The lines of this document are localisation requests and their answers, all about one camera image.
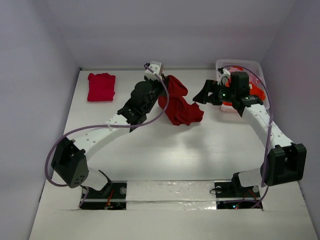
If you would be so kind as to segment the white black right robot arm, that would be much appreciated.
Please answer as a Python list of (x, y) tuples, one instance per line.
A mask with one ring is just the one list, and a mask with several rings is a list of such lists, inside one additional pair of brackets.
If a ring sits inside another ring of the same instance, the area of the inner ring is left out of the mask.
[(250, 93), (250, 78), (245, 71), (229, 72), (225, 68), (219, 71), (220, 79), (206, 80), (193, 101), (214, 106), (230, 103), (265, 147), (261, 167), (235, 173), (230, 183), (231, 192), (242, 196), (249, 187), (271, 187), (300, 181), (304, 175), (306, 147), (287, 137), (274, 122), (271, 110), (266, 109), (261, 98)]

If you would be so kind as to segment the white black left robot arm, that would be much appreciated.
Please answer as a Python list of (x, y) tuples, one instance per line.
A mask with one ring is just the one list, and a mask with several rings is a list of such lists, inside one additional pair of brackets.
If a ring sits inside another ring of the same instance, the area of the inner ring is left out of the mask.
[(71, 130), (63, 135), (50, 150), (45, 166), (51, 167), (63, 183), (51, 182), (56, 187), (82, 187), (104, 198), (110, 194), (112, 181), (101, 170), (92, 170), (88, 161), (98, 151), (117, 138), (156, 121), (147, 120), (160, 97), (169, 94), (169, 77), (156, 73), (145, 74), (130, 98), (106, 123)]

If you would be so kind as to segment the dark red t shirt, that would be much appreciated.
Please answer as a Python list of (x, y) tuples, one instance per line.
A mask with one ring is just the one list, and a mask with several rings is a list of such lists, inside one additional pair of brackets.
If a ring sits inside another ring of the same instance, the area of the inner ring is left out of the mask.
[(204, 112), (197, 103), (189, 104), (185, 100), (188, 89), (173, 75), (168, 75), (167, 90), (169, 102), (165, 114), (173, 125), (187, 125), (201, 122)]

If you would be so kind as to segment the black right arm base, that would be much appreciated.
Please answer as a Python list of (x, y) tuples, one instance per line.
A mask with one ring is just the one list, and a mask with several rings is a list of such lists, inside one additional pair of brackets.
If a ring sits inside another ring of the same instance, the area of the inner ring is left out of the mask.
[(209, 191), (215, 196), (218, 210), (251, 209), (261, 199), (257, 186), (236, 188), (231, 181), (218, 181)]

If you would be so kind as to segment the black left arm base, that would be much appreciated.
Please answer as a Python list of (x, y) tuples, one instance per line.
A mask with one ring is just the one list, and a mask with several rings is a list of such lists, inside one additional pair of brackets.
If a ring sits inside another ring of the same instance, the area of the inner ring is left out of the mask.
[(82, 187), (81, 210), (126, 210), (127, 181), (112, 181), (103, 171), (91, 171)]

